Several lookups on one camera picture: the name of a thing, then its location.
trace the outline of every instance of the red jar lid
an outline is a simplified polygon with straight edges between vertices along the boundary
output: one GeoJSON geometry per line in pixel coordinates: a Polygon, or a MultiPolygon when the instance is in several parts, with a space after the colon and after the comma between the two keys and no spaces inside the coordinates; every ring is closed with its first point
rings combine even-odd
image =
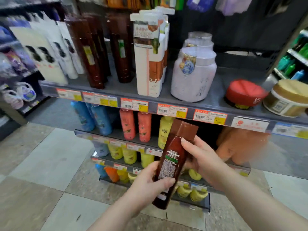
{"type": "Polygon", "coordinates": [[[237,79],[230,83],[225,97],[234,103],[234,107],[248,109],[259,104],[267,95],[268,92],[263,87],[244,79],[237,79]]]}

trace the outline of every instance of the forearm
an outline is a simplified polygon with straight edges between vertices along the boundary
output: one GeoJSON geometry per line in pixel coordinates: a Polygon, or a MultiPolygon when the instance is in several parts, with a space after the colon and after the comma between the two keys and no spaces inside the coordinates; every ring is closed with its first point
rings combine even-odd
{"type": "Polygon", "coordinates": [[[227,198],[253,231],[308,229],[308,220],[261,191],[233,169],[224,169],[220,180],[227,198]]]}
{"type": "Polygon", "coordinates": [[[87,231],[122,231],[136,213],[130,200],[124,196],[111,205],[87,231]]]}

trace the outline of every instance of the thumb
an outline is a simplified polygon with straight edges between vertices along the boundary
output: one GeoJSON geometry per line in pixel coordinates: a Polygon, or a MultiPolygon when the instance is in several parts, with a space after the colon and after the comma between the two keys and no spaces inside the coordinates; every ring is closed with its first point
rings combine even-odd
{"type": "Polygon", "coordinates": [[[186,139],[181,139],[182,147],[190,154],[192,154],[196,159],[199,159],[202,155],[202,149],[188,142],[186,139]]]}
{"type": "Polygon", "coordinates": [[[153,182],[152,191],[157,195],[163,192],[164,190],[168,190],[171,186],[173,186],[174,183],[175,183],[175,178],[173,177],[166,177],[166,178],[160,179],[156,182],[153,182]]]}

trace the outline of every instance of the pink container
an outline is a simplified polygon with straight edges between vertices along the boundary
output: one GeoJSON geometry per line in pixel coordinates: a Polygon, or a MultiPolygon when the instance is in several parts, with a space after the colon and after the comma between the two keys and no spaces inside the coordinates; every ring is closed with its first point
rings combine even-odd
{"type": "Polygon", "coordinates": [[[148,142],[151,139],[151,113],[138,112],[139,139],[141,142],[148,142]]]}
{"type": "Polygon", "coordinates": [[[124,138],[133,140],[136,137],[134,113],[129,109],[120,109],[121,124],[124,138]]]}

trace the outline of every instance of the dark brown bottle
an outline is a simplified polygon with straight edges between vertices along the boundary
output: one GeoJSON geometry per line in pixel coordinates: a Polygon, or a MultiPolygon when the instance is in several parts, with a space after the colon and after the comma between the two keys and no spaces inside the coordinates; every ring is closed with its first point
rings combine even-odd
{"type": "Polygon", "coordinates": [[[115,61],[119,82],[131,82],[133,76],[132,41],[130,17],[127,14],[112,14],[108,16],[110,31],[110,46],[115,61]]]}
{"type": "Polygon", "coordinates": [[[84,18],[70,17],[65,19],[72,41],[78,48],[78,53],[87,68],[87,78],[93,88],[104,89],[104,78],[101,76],[99,62],[95,54],[95,45],[91,36],[89,24],[84,18]]]}
{"type": "Polygon", "coordinates": [[[92,39],[94,41],[96,54],[99,61],[99,68],[104,82],[107,82],[107,76],[110,76],[110,66],[107,54],[107,48],[104,40],[104,33],[100,16],[92,13],[83,14],[84,18],[87,19],[91,30],[92,39]]]}
{"type": "MultiPolygon", "coordinates": [[[[154,181],[165,177],[175,178],[177,182],[182,167],[189,154],[181,144],[181,138],[193,143],[198,126],[175,119],[171,126],[160,163],[154,175],[154,181]]],[[[172,196],[175,184],[167,191],[160,193],[152,204],[160,209],[166,209],[172,196]]]]}

